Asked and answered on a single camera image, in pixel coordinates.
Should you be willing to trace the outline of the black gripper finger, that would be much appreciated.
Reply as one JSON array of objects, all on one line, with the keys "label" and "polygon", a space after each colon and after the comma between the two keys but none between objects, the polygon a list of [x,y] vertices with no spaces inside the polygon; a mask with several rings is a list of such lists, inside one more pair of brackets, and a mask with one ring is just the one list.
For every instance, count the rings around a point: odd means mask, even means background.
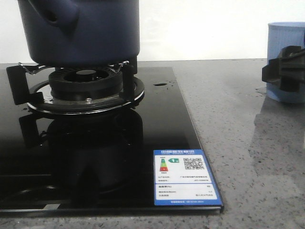
[{"label": "black gripper finger", "polygon": [[301,46],[284,47],[278,58],[262,68],[262,81],[285,92],[298,92],[305,83],[305,50]]}]

